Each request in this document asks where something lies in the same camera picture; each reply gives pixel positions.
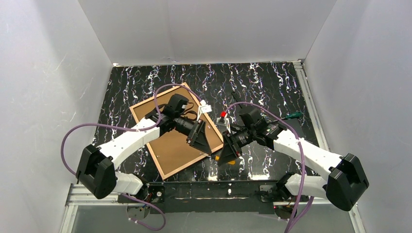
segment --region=white panel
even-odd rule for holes
[[[358,156],[367,232],[411,232],[412,2],[338,0],[305,69],[332,151]]]
[[[180,63],[306,58],[335,0],[169,0]]]
[[[79,0],[113,63],[305,58],[336,0]]]
[[[79,0],[112,63],[171,64],[166,0]]]
[[[97,121],[112,66],[75,0],[5,0],[0,11],[0,231],[55,233],[75,181],[61,140]],[[68,139],[73,169],[93,131]]]

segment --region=cork board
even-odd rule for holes
[[[176,86],[157,95],[157,103],[168,103],[173,94],[180,94],[188,98],[189,102],[194,104],[192,110],[197,112],[200,105],[199,101],[188,90]],[[136,123],[143,119],[144,116],[155,108],[153,97],[144,100],[130,107]],[[194,118],[194,115],[188,115],[189,118]],[[219,130],[216,128],[209,115],[202,114],[200,119],[206,123],[206,138],[213,152],[220,150],[223,147],[223,138]],[[160,138],[151,141],[147,144],[147,148],[159,170],[162,179],[166,179],[173,174],[189,167],[190,165],[206,158],[203,152],[192,148],[186,143],[187,136],[172,130],[165,133]]]

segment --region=black platform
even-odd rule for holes
[[[317,145],[292,63],[114,67],[99,123],[133,127],[136,123],[129,106],[152,97],[154,91],[164,84],[183,82],[212,106],[213,111],[209,115],[214,121],[225,107],[235,102],[231,96],[233,90],[243,100],[261,104],[281,117],[296,111],[303,112],[304,117],[299,120],[302,133],[309,142]],[[94,143],[105,143],[121,133],[99,128]],[[218,167],[214,160],[207,158],[165,181],[279,180],[288,171],[300,173],[299,166],[299,162],[284,154],[252,143],[243,148],[243,157],[237,159],[233,166]],[[138,173],[150,182],[162,181],[146,148],[130,156],[121,164],[120,171]]]

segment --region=green object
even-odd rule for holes
[[[299,117],[301,117],[301,116],[303,116],[303,113],[301,113],[301,112],[295,112],[295,113],[292,113],[292,114],[287,115],[287,116],[286,116],[286,119],[295,119],[295,118],[299,118]]]

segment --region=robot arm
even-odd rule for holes
[[[97,199],[102,199],[111,192],[137,194],[143,187],[142,180],[134,174],[115,170],[139,148],[173,129],[188,136],[186,142],[191,147],[211,154],[205,134],[205,122],[182,116],[188,101],[184,96],[174,94],[160,116],[153,110],[133,129],[153,126],[160,117],[160,123],[156,127],[144,131],[125,132],[98,147],[88,145],[80,158],[76,178]]]
[[[342,210],[351,210],[369,187],[368,179],[359,159],[350,153],[346,156],[331,153],[303,138],[300,138],[299,141],[303,148],[306,165],[320,175],[305,177],[302,194],[328,199]],[[301,160],[297,140],[289,130],[282,131],[278,135],[278,139],[274,140],[274,148],[295,160]],[[282,193],[296,196],[302,176],[287,174],[287,177],[284,187],[282,185],[278,185],[278,187],[283,189]]]
[[[223,133],[223,148],[218,165],[233,161],[242,155],[241,148],[252,141],[301,161],[294,134],[279,123],[266,122],[256,108],[246,107],[240,112],[243,127]],[[353,155],[340,156],[323,150],[299,138],[305,164],[320,176],[306,176],[302,195],[328,199],[338,208],[349,211],[369,187],[359,159]],[[302,176],[287,173],[272,190],[284,200],[297,196]]]

